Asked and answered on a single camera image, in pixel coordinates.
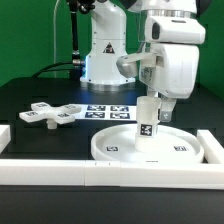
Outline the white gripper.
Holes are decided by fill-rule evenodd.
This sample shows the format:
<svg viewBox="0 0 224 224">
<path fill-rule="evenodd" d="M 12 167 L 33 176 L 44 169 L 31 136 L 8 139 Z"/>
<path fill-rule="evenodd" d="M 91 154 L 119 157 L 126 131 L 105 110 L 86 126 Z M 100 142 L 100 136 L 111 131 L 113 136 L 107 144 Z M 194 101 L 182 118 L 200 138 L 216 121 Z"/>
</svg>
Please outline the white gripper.
<svg viewBox="0 0 224 224">
<path fill-rule="evenodd" d="M 126 78 L 139 76 L 148 86 L 147 96 L 161 93 L 159 119 L 170 122 L 176 105 L 173 98 L 188 98 L 193 91 L 199 61 L 198 44 L 205 29 L 196 19 L 147 16 L 143 25 L 148 50 L 120 57 L 116 64 Z"/>
</svg>

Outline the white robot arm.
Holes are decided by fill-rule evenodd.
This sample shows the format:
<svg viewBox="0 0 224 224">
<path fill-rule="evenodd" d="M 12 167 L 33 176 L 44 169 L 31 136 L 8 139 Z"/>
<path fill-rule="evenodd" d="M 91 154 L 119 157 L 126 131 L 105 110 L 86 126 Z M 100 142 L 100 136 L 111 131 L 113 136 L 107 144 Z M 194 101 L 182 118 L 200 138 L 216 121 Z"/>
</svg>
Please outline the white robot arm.
<svg viewBox="0 0 224 224">
<path fill-rule="evenodd" d="M 149 98 L 159 103 L 159 119 L 168 122 L 176 101 L 189 98 L 195 84 L 198 46 L 205 40 L 196 0 L 120 2 L 95 1 L 81 84 L 116 91 L 139 79 Z"/>
</svg>

